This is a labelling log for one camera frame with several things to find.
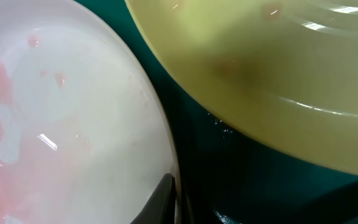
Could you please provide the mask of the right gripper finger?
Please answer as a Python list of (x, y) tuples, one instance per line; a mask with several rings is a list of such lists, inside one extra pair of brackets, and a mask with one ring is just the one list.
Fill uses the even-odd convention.
[(165, 174), (131, 224), (175, 223), (175, 178)]

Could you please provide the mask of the white plate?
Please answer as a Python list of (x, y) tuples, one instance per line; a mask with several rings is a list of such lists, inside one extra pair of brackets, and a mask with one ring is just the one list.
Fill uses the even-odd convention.
[(76, 1), (0, 1), (0, 223), (131, 223), (180, 179), (159, 98)]

